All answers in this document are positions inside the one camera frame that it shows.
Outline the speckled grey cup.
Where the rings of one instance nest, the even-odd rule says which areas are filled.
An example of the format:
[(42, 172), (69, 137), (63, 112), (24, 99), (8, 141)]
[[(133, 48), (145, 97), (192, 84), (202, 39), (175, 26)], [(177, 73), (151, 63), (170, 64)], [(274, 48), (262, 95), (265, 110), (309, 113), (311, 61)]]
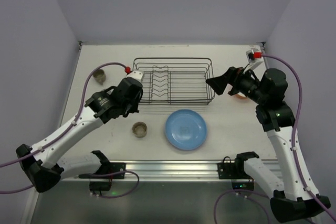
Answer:
[(147, 135), (148, 127), (144, 122), (136, 122), (132, 126), (132, 133), (137, 138), (144, 138)]

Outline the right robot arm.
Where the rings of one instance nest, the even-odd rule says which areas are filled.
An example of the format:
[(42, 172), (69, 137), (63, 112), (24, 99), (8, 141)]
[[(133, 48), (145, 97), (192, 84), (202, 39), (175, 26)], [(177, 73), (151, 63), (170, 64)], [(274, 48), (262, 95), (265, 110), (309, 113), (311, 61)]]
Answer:
[(285, 73), (270, 68), (259, 80), (252, 70), (230, 67), (206, 83), (217, 95), (230, 84), (229, 95), (242, 93), (257, 103), (256, 117), (275, 150), (282, 177), (267, 168), (255, 152), (237, 154), (234, 171), (257, 182), (270, 199), (277, 221), (308, 219), (329, 209), (329, 198), (320, 195), (300, 153), (295, 116), (284, 101), (288, 87)]

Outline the orange white bowl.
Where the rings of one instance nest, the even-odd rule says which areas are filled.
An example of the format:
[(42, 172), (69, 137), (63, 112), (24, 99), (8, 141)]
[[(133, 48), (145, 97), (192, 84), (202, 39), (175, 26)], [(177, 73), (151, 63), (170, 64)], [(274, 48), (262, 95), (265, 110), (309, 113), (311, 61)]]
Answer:
[(242, 100), (247, 99), (247, 97), (245, 95), (243, 95), (242, 93), (235, 94), (235, 97), (238, 98), (238, 99), (242, 99)]

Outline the blue plate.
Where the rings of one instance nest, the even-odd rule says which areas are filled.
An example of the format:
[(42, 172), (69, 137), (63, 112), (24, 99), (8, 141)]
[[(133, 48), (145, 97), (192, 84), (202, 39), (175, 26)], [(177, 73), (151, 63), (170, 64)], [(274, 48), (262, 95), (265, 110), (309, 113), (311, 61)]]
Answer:
[(189, 109), (181, 109), (168, 116), (164, 133), (167, 141), (175, 148), (193, 151), (205, 143), (207, 126), (199, 113)]

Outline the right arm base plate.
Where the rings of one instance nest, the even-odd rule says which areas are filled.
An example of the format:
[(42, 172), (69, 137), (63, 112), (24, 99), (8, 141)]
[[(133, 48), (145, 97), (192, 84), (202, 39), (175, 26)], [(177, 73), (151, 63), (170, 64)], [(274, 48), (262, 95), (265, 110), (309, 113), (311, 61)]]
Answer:
[(236, 155), (235, 159), (225, 156), (217, 163), (219, 179), (251, 179), (244, 171), (244, 162), (251, 158), (259, 158), (255, 152), (245, 152)]

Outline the grey-green cup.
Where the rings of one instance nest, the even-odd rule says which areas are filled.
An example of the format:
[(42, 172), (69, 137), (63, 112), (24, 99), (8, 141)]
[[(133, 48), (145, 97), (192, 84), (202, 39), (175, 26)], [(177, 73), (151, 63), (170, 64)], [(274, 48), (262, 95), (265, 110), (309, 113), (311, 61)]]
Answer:
[(103, 69), (97, 69), (96, 71), (93, 72), (92, 76), (95, 79), (95, 81), (100, 85), (103, 85), (104, 82), (106, 81), (106, 74)]

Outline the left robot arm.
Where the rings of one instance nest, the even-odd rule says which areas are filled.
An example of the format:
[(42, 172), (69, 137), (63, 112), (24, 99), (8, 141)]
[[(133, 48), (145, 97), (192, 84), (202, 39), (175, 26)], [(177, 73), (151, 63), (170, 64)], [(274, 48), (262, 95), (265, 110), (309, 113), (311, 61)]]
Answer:
[(16, 149), (22, 170), (39, 193), (68, 177), (103, 177), (112, 172), (109, 160), (101, 151), (92, 151), (75, 161), (65, 159), (64, 154), (110, 120), (137, 113), (143, 94), (142, 80), (143, 73), (130, 73), (117, 86), (94, 93), (72, 119), (44, 140)]

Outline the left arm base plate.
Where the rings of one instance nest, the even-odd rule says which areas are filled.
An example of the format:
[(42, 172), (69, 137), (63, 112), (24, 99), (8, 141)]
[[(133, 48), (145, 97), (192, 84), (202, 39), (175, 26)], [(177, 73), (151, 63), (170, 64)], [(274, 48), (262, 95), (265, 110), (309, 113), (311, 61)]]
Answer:
[(124, 179), (124, 171), (126, 169), (126, 163), (111, 163), (107, 162), (101, 164), (99, 169), (93, 174), (81, 174), (81, 179)]

